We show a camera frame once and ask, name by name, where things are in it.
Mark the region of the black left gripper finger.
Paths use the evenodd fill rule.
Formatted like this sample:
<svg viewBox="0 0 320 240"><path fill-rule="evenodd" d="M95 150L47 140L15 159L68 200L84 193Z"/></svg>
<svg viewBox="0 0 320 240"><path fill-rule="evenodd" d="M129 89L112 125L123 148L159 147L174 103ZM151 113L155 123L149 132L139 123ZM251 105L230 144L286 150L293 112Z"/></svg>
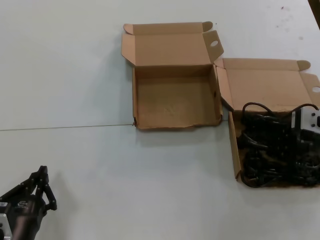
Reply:
<svg viewBox="0 0 320 240"><path fill-rule="evenodd" d="M43 195L47 197L48 203L43 199ZM57 210L57 200L53 194L53 191L49 185L49 176L46 172L40 174L39 182L36 187L35 196L41 202L41 210L46 213L49 210Z"/></svg>
<svg viewBox="0 0 320 240"><path fill-rule="evenodd" d="M48 167L41 165L38 171L31 173L28 179L21 182L13 189L0 197L1 201L9 201L15 197L31 195L36 190L35 195L42 197L48 193Z"/></svg>

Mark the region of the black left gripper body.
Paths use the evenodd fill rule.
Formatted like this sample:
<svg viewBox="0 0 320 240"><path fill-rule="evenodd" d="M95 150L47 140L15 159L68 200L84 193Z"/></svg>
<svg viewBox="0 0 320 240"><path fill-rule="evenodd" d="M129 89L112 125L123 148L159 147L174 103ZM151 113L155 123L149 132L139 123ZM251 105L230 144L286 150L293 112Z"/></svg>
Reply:
<svg viewBox="0 0 320 240"><path fill-rule="evenodd" d="M13 240L34 240L47 214L46 203L35 195L16 196L5 200L5 214Z"/></svg>

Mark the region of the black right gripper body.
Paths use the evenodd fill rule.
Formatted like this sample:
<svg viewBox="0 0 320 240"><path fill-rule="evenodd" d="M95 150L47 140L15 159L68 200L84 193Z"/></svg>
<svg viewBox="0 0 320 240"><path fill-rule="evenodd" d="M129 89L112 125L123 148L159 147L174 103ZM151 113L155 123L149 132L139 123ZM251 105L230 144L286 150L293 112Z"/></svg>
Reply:
<svg viewBox="0 0 320 240"><path fill-rule="evenodd" d="M297 133L297 145L299 147L319 147L320 134L306 129L300 129Z"/></svg>

